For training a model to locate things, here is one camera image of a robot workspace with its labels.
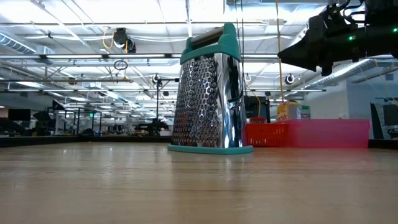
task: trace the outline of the yellow cable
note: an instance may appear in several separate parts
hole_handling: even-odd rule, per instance
[[[279,10],[278,10],[278,2],[279,0],[275,0],[276,3],[276,19],[277,19],[277,26],[278,26],[278,49],[279,52],[281,51],[280,47],[280,29],[279,29]],[[280,97],[282,98],[282,102],[285,100],[284,97],[284,89],[282,84],[282,61],[279,59],[279,84],[280,84]]]
[[[246,85],[246,88],[248,88],[248,89],[251,91],[251,93],[253,93],[253,95],[257,98],[257,100],[258,100],[258,102],[259,102],[259,113],[258,113],[258,117],[260,117],[261,100],[260,100],[260,98],[258,98],[258,97],[256,96],[256,94],[250,89],[250,87],[246,84],[246,82],[244,82],[244,85]]]
[[[108,46],[105,44],[105,34],[106,34],[106,30],[108,30],[107,27],[105,27],[104,36],[103,36],[103,38],[102,38],[102,44],[103,44],[104,47],[106,47],[107,49],[111,49],[111,48],[113,47],[113,35],[114,35],[114,32],[112,33],[112,42],[111,42],[111,46],[108,47]]]

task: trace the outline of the teal grater handle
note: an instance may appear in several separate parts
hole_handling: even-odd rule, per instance
[[[215,53],[228,54],[234,57],[239,62],[241,61],[239,44],[238,40],[236,40],[235,26],[231,22],[226,22],[224,24],[222,35],[218,39],[211,38],[209,39],[209,41],[205,42],[205,44],[214,44],[217,42],[217,44],[215,45],[208,45],[205,47],[196,48],[197,46],[192,44],[192,40],[192,37],[189,37],[187,39],[187,46],[182,52],[180,64],[183,64],[186,61],[200,57],[202,55]]]

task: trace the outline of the security camera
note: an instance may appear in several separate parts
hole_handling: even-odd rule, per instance
[[[290,73],[288,76],[285,77],[286,85],[291,85],[294,82],[294,76]]]
[[[156,84],[159,81],[160,77],[156,74],[152,77],[152,83]]]

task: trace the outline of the teal grater base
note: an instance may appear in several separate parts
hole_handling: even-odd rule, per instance
[[[250,153],[253,151],[253,146],[218,148],[218,147],[195,147],[195,146],[169,145],[169,146],[167,146],[167,149],[169,149],[170,151],[176,151],[176,152],[232,155],[232,154]]]

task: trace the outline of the white wall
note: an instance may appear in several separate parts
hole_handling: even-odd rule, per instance
[[[343,80],[337,86],[326,87],[326,92],[309,93],[303,105],[311,107],[312,119],[348,118],[347,84]]]
[[[394,81],[385,81],[384,76],[353,84],[347,82],[349,118],[372,119],[370,103],[385,105],[383,98],[398,98],[398,73]],[[373,138],[371,127],[370,138]]]

